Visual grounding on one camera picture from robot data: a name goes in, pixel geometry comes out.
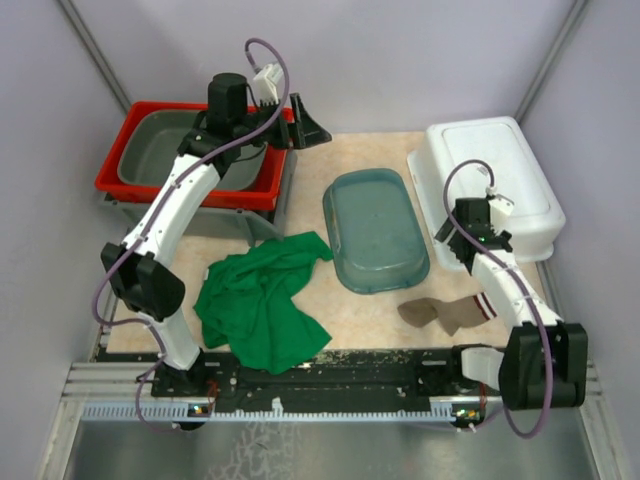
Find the teal translucent plastic tub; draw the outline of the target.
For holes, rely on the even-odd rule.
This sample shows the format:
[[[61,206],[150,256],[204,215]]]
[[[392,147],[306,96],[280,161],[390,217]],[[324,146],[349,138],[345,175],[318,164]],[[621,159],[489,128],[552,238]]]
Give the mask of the teal translucent plastic tub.
[[[337,177],[323,213],[344,287],[358,294],[411,288],[430,270],[426,244],[403,179],[372,168]]]

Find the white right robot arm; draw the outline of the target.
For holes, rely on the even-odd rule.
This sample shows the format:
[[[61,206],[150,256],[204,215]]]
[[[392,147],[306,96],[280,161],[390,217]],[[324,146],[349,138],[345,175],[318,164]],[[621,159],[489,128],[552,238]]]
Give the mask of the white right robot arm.
[[[579,407],[586,395],[586,330],[565,322],[527,281],[510,233],[492,224],[506,203],[498,196],[460,198],[436,235],[481,284],[475,300],[481,312],[501,318],[509,331],[504,349],[461,348],[459,362],[446,372],[448,387],[466,396],[483,383],[512,411]]]

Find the grey plastic tub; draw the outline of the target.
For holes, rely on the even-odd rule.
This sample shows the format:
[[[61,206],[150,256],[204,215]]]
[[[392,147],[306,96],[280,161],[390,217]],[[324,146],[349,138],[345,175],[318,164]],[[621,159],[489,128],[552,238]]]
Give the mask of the grey plastic tub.
[[[191,130],[198,110],[159,110],[135,128],[118,164],[118,177],[127,185],[162,187],[174,165],[177,149]],[[244,191],[257,181],[266,144],[246,145],[241,156],[217,185],[217,190]]]

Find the large white plastic container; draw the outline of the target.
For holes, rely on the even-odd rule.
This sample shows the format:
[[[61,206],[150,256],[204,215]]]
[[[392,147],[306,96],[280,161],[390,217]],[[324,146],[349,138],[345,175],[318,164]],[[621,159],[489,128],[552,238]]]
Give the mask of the large white plastic container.
[[[444,184],[453,169],[466,160],[481,160],[454,174],[448,200],[483,197],[494,177],[497,193],[514,204],[504,222],[517,261],[540,262],[554,253],[554,241],[566,216],[518,123],[494,117],[434,124],[407,164],[438,264],[458,272],[464,266],[449,247],[436,239],[447,219]]]

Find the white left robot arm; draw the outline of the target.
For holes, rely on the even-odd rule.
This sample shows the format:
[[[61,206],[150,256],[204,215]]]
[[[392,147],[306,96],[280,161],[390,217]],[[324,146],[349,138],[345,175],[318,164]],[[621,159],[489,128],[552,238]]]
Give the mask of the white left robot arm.
[[[101,282],[134,312],[160,348],[159,361],[174,370],[172,383],[184,395],[201,394],[208,373],[198,366],[202,350],[189,331],[182,302],[184,283],[170,271],[178,242],[206,196],[237,163],[243,147],[266,144],[302,150],[331,141],[307,114],[281,63],[257,70],[252,80],[222,73],[209,84],[206,110],[177,148],[173,167],[145,215],[100,258]]]

